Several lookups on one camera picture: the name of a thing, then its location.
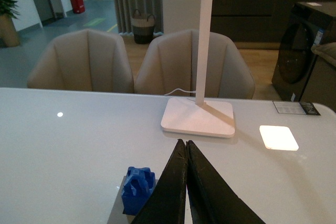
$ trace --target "lamp base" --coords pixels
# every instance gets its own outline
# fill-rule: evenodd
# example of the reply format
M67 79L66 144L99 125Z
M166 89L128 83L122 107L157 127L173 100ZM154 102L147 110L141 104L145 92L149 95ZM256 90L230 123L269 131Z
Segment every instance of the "lamp base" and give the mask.
M188 98L170 98L161 126L169 132L203 136L233 137L235 121L232 105L206 100L202 106Z

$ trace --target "black washing machine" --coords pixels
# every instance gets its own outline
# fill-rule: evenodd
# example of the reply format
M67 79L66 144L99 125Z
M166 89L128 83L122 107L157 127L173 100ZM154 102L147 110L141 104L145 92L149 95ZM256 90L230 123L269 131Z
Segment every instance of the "black washing machine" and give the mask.
M272 78L284 101L301 100L317 58L312 45L331 42L336 42L336 2L295 3Z

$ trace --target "green leaves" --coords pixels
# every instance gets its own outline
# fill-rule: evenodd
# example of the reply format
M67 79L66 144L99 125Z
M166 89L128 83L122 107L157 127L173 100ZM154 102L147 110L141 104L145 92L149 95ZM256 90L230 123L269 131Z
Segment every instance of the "green leaves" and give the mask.
M17 18L20 13L15 10L17 0L0 0L0 15L7 14L11 18Z

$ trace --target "glowing square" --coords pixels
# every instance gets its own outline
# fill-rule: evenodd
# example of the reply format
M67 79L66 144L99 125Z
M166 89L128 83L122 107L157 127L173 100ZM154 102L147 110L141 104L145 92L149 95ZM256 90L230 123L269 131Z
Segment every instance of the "glowing square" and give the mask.
M288 127L261 125L259 130L264 144L268 149L297 151L299 148Z

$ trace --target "blue object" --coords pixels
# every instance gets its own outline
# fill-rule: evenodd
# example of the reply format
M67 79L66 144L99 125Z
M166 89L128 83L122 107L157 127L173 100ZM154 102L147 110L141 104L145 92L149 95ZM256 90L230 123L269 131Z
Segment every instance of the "blue object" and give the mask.
M137 215L154 191L155 173L148 167L129 167L124 181L121 198L126 215Z

